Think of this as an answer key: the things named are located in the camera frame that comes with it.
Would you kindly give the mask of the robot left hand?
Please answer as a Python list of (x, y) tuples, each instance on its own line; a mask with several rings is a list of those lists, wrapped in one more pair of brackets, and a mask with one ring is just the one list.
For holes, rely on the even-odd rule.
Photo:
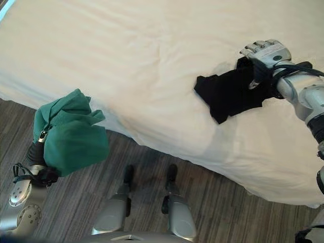
[(29, 166), (47, 166), (44, 159), (45, 141), (47, 134), (48, 133), (46, 131), (41, 131), (37, 141), (32, 143), (32, 145), (30, 146), (26, 155), (26, 160)]

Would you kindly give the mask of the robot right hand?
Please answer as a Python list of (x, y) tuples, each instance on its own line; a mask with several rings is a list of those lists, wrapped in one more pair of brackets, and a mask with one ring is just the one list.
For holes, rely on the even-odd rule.
[(254, 79), (249, 89), (256, 88), (260, 83), (272, 78), (274, 67), (282, 61), (291, 61), (290, 51), (279, 41), (274, 39), (257, 40), (248, 44), (240, 52), (253, 64)]

